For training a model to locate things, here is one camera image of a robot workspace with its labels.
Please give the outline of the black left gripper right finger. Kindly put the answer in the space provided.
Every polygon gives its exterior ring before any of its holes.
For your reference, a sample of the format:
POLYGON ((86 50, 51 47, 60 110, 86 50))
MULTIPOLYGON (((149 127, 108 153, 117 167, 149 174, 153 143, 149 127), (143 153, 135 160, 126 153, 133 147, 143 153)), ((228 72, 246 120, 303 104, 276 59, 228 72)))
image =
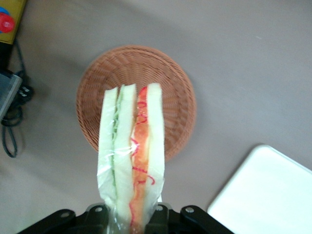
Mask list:
POLYGON ((188 205, 176 212, 167 203, 159 203, 146 234, 231 234, 232 231, 198 206, 188 205))

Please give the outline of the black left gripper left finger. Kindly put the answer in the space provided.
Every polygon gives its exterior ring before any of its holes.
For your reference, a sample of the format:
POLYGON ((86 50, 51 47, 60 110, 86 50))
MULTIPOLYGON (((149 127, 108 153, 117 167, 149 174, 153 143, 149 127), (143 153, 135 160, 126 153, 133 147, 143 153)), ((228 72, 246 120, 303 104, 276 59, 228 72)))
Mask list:
POLYGON ((77 216, 69 209, 58 210, 30 225, 21 234, 105 234, 109 209, 104 204, 90 205, 77 216))

